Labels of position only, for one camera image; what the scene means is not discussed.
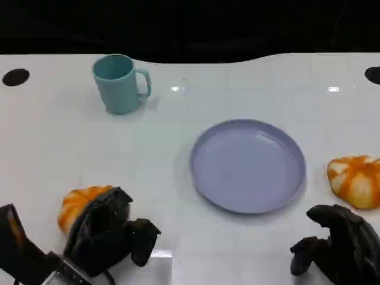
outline black hole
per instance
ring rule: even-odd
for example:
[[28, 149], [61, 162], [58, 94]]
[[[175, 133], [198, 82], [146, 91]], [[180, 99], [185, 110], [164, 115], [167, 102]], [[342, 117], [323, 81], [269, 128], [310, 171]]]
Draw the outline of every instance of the black hole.
[[23, 68], [17, 68], [9, 71], [2, 78], [2, 82], [6, 86], [18, 86], [27, 81], [29, 78], [29, 71]]
[[364, 74], [370, 82], [380, 85], [380, 67], [370, 67]]

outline black background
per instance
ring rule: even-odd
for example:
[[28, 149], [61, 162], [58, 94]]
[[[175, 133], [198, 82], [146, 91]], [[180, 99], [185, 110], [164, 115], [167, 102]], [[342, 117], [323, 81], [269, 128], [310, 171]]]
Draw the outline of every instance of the black background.
[[0, 53], [124, 53], [234, 62], [286, 52], [379, 52], [375, 1], [2, 0]]

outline pumpkin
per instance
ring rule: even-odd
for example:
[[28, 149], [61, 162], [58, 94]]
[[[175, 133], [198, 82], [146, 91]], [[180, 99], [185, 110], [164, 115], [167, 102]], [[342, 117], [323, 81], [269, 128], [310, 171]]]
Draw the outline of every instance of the pumpkin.
[[358, 209], [380, 206], [380, 159], [347, 156], [331, 160], [327, 177], [332, 191]]
[[75, 219], [84, 207], [100, 194], [108, 192], [113, 186], [92, 186], [86, 189], [72, 190], [62, 203], [62, 210], [58, 216], [58, 225], [64, 234], [68, 235]]

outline mug handle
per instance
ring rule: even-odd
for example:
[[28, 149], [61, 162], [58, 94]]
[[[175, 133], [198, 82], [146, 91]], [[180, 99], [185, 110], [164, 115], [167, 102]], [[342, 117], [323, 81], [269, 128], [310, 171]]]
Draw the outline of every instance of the mug handle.
[[147, 94], [138, 93], [138, 95], [142, 98], [148, 98], [150, 96], [150, 93], [152, 92], [152, 86], [151, 86], [152, 83], [150, 81], [149, 73], [148, 73], [148, 71], [146, 71], [142, 68], [136, 68], [136, 72], [141, 73], [145, 77], [145, 80], [147, 81], [147, 85], [148, 85], [148, 93]]

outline black cable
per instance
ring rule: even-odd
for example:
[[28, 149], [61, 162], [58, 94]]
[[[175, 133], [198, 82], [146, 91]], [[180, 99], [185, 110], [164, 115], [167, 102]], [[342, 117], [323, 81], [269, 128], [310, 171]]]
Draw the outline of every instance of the black cable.
[[104, 276], [106, 276], [110, 285], [116, 285], [115, 279], [113, 279], [111, 273], [108, 270], [104, 272]]
[[337, 32], [338, 32], [338, 28], [339, 28], [340, 22], [343, 19], [343, 15], [344, 15], [344, 13], [346, 11], [348, 3], [349, 3], [348, 0], [344, 0], [344, 4], [342, 6], [342, 9], [340, 10], [339, 15], [338, 15], [338, 17], [337, 17], [337, 19], [335, 21], [334, 31], [332, 33], [332, 39], [331, 39], [331, 45], [333, 47], [335, 47], [336, 44], [337, 44]]

